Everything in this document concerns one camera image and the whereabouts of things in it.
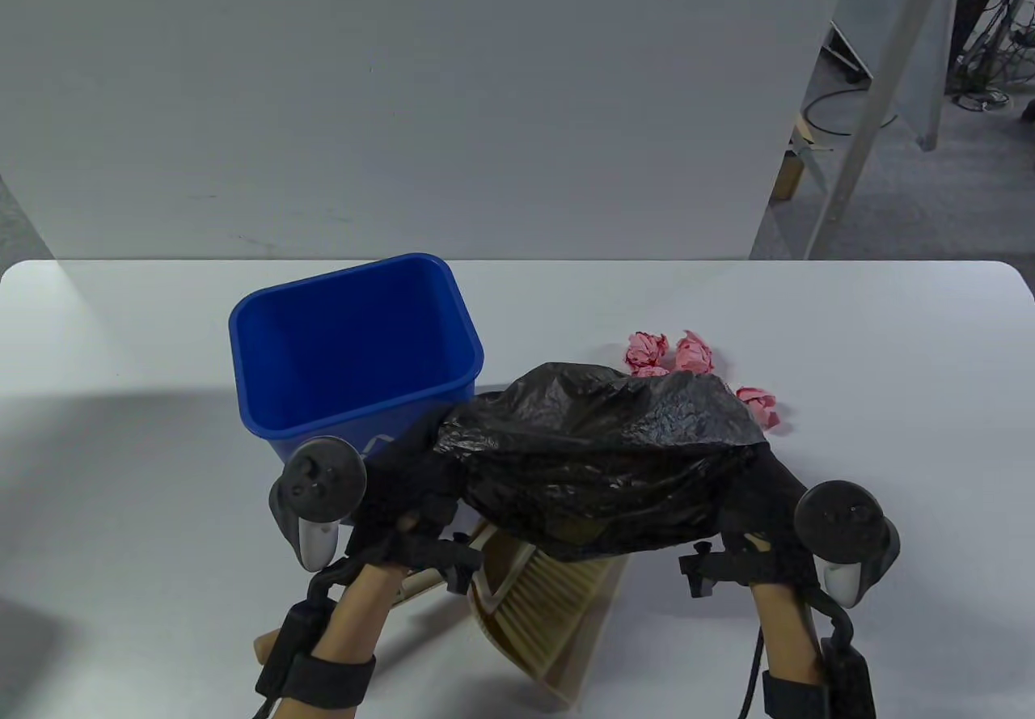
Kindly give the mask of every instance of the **white table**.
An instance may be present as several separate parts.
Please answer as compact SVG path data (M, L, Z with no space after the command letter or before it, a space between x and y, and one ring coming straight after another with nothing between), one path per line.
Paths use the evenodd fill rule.
M341 265L27 263L3 276L0 683L16 672L28 695L19 719L255 711L252 638L305 574L266 511L278 461L239 423L226 320L252 290ZM1035 715L1035 302L1016 272L453 268L487 350L483 385L546 359L618 364L637 330L713 342L732 382L780 398L788 429L772 442L803 481L854 479L898 523L901 559L852 613L882 719ZM749 598L691 600L681 551L631 562L584 716L736 716ZM379 658L363 717L545 710L462 599L393 612Z

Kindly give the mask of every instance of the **velcro strap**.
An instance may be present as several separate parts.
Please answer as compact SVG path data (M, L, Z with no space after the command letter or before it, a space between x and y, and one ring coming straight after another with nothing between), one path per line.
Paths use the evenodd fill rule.
M773 719L830 719L830 690L762 675L766 715Z
M474 572L481 568L481 552L459 541L413 533L389 532L358 553L331 563L309 580L309 598L326 597L333 585L350 586L365 565L398 565L415 571L434 568L446 579L451 593L466 595Z
M366 695L376 663L372 657L362 665L344 665L299 653L280 696L326 711L355 708Z
M694 555L679 559L680 571L690 582L694 597L710 595L717 581L738 585L780 583L779 567L771 552L713 552L708 542L694 544Z

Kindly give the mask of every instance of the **crumpled pink paper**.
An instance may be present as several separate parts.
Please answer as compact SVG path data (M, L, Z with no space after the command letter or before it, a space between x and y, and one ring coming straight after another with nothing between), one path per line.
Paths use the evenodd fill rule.
M669 368L663 368L662 366L641 366L640 368L632 368L632 376L639 378L646 377L664 377L669 373Z
M715 370L711 348L692 331L676 346L676 371L690 371L694 375L710 375Z
M645 366L657 367L661 365L661 359L668 352L669 337L664 334L654 335L637 331L629 337L629 349L625 352L625 363L632 369L632 372L635 372L637 368Z
M755 422L761 426L762 430L775 428L779 424L779 415L776 414L776 396L769 390L762 390L761 387L740 387L737 391L737 398L740 398L750 409Z

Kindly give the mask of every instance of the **black strap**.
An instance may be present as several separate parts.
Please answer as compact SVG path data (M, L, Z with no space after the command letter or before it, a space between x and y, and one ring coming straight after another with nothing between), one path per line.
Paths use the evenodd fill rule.
M709 541L699 541L693 548L694 555L679 559L679 568L694 598L709 596L718 581L735 581L743 587L789 585L799 590L817 585L812 556L799 550L713 552Z
M773 719L830 719L830 690L762 675L766 715Z
M358 553L342 558L317 573L309 581L308 598L314 601L325 598L334 585L348 587L365 565L385 564L416 571L434 568L446 579L449 592L466 595L471 577L481 568L481 552L463 541L392 531Z
M291 663L280 697L326 711L355 708L366 695L376 663L372 657L362 665L344 665L299 653Z
M821 640L820 649L830 685L831 716L834 719L877 719L865 658L851 646L838 646L831 638Z

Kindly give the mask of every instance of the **bin rim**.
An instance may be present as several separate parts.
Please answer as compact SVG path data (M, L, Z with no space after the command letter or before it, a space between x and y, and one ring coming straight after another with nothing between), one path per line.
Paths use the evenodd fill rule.
M276 293L277 291L282 291L292 286L297 286L297 283L320 282L323 281L323 279L332 279L334 276L341 275L342 272L366 271L366 269L381 267L381 265L393 264L400 261L425 261L427 264L433 265L433 267L443 272L450 297L453 298L456 309L460 311L460 320L464 331L466 331L466 338L471 344L473 360L471 361L470 368L463 372L461 377L450 380L447 383L436 385L435 387L425 387L424 390L418 390L396 398L388 398L388 400L385 401L377 401L377 403L363 406L361 409L352 410L350 412L341 412L337 413L337 415L330 415L328 417L321 418L320 420L313 420L308 423L296 424L295 426L289 428L271 429L263 427L262 424L256 422L252 416L250 406L248 405L247 389L244 387L244 372L241 367L241 346L237 333L237 319L240 316L240 312L242 312L252 301L257 300L257 298L261 298L266 294ZM252 431L252 433L260 439L266 439L267 442L279 442L296 439L313 433L314 431L325 430L326 428L333 427L336 424L364 418L373 413L388 412L389 410L396 409L400 406L413 403L414 401L431 400L431 398L435 398L436 396L449 393L454 390L460 390L462 387L471 385L474 380L477 379L477 376L480 375L481 368L485 364L485 353L483 347L481 347L481 340L478 338L477 331L474 330L474 323L471 321L471 314L464 302L463 295L461 294L460 287L456 283L456 278L453 275L451 268L442 260L442 258L431 256L430 253L404 253L403 256L384 258L380 261L368 261L364 264L352 265L352 267L336 269L336 271L326 272L326 274L302 276L302 278L293 279L290 282L282 282L277 283L277 286L261 288L258 291L253 291L253 293L245 295L244 298L241 298L241 300L237 302L236 306L234 306L233 310L230 312L229 326L230 352L234 363L234 387L236 387L237 390L237 408L241 416L241 422L244 423L244 427L247 428L248 431Z

